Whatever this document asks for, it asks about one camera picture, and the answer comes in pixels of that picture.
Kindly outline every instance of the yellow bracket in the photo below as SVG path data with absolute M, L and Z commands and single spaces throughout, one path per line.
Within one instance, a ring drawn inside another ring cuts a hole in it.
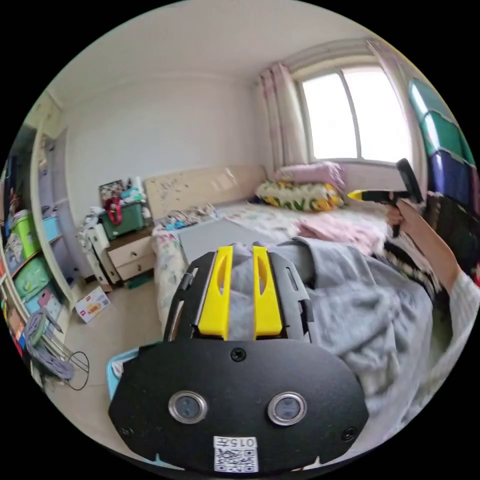
M 253 339 L 282 332 L 282 317 L 267 249 L 253 247 Z
M 232 246 L 221 246 L 216 254 L 198 323 L 202 335 L 228 339 L 233 256 Z

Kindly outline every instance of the gray blanket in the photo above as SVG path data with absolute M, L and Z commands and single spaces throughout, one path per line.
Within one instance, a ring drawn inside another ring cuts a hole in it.
M 377 446 L 408 409 L 426 372 L 429 296 L 353 246 L 297 237 L 269 250 L 293 262 L 312 302 L 320 346 L 347 363 L 365 393 L 370 419 L 338 460 Z M 251 340 L 252 248 L 235 244 L 233 252 L 229 340 Z

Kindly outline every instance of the qr code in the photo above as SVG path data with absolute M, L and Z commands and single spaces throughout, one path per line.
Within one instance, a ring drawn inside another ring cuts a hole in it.
M 216 448 L 215 471 L 230 473 L 258 472 L 257 449 Z

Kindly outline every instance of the wooden headboard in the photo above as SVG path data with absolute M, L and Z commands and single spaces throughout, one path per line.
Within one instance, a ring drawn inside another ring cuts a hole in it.
M 171 210 L 245 200 L 266 178 L 261 165 L 201 168 L 146 178 L 145 192 L 156 220 Z

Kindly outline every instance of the pink pillow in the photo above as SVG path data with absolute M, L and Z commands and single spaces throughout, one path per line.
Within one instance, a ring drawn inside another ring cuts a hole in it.
M 295 184 L 330 184 L 338 192 L 345 189 L 345 171 L 332 161 L 310 165 L 284 166 L 273 174 L 276 182 L 288 181 Z

